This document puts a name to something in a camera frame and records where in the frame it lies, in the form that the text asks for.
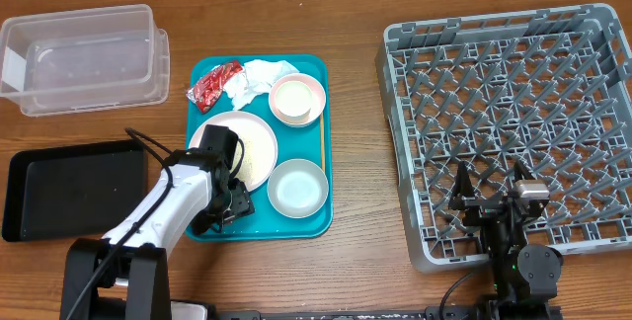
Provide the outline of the red snack wrapper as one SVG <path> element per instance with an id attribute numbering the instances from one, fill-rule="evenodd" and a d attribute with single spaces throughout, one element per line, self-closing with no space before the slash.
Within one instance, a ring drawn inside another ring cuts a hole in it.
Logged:
<path id="1" fill-rule="evenodd" d="M 224 85 L 242 70 L 243 66 L 237 60 L 230 60 L 212 68 L 187 92 L 188 99 L 201 113 L 207 113 L 220 98 Z"/>

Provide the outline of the grey bowl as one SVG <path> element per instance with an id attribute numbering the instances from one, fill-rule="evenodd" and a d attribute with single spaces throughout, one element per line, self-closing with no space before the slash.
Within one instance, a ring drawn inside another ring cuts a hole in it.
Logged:
<path id="1" fill-rule="evenodd" d="M 281 215 L 306 218 L 320 210 L 329 195 L 325 172 L 305 159 L 290 159 L 272 171 L 267 186 L 268 198 Z"/>

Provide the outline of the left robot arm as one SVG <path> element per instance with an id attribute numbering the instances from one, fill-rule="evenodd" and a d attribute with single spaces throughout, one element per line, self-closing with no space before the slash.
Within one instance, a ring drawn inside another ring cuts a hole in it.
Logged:
<path id="1" fill-rule="evenodd" d="M 140 205 L 99 240 L 69 249 L 63 319 L 212 319 L 215 309 L 171 297 L 168 258 L 187 228 L 221 229 L 253 213 L 237 179 L 244 147 L 176 150 Z"/>

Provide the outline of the white napkin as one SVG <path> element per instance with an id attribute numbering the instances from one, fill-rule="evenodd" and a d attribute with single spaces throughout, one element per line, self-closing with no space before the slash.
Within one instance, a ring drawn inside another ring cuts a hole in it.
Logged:
<path id="1" fill-rule="evenodd" d="M 231 99 L 233 110 L 238 111 L 257 96 L 268 94 L 278 79 L 292 73 L 298 73 L 298 69 L 286 60 L 255 59 L 247 61 L 243 70 L 225 83 L 223 90 Z"/>

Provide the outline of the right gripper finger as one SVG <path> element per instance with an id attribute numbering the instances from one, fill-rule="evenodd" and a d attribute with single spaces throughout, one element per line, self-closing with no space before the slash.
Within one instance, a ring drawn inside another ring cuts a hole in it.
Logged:
<path id="1" fill-rule="evenodd" d="M 455 183 L 452 188 L 448 207 L 454 210 L 465 210 L 473 205 L 476 200 L 474 188 L 468 174 L 466 164 L 461 161 L 458 164 Z"/>
<path id="2" fill-rule="evenodd" d="M 513 179 L 517 182 L 522 180 L 534 180 L 534 177 L 522 161 L 517 160 L 513 164 Z"/>

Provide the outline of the rice leftovers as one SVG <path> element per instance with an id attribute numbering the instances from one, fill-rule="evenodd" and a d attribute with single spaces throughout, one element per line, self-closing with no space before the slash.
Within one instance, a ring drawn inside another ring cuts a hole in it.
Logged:
<path id="1" fill-rule="evenodd" d="M 233 171 L 236 171 L 236 177 L 244 182 L 249 190 L 258 188 L 268 175 L 267 156 L 260 155 L 261 151 L 261 148 L 244 137 L 240 138 L 237 145 Z"/>

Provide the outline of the pink plate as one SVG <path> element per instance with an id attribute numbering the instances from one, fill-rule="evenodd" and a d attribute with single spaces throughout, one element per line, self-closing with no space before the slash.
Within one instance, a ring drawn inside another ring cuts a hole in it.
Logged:
<path id="1" fill-rule="evenodd" d="M 234 131 L 239 138 L 248 138 L 255 146 L 261 148 L 260 155 L 266 155 L 269 163 L 268 175 L 264 182 L 268 179 L 277 164 L 278 145 L 275 133 L 262 118 L 242 111 L 230 111 L 215 115 L 197 128 L 189 142 L 189 148 L 200 145 L 204 128 L 209 124 L 226 126 Z"/>

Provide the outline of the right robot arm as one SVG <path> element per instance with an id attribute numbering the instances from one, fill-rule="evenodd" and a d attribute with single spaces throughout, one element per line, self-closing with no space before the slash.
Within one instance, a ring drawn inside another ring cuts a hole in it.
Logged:
<path id="1" fill-rule="evenodd" d="M 466 164 L 458 165 L 448 207 L 465 213 L 463 223 L 480 229 L 480 239 L 494 279 L 493 294 L 472 306 L 447 306 L 450 295 L 471 276 L 454 283 L 441 299 L 441 319 L 560 319 L 561 310 L 549 300 L 557 296 L 563 256 L 549 246 L 527 241 L 523 225 L 539 218 L 550 192 L 521 162 L 513 165 L 514 185 L 489 199 L 476 197 Z"/>

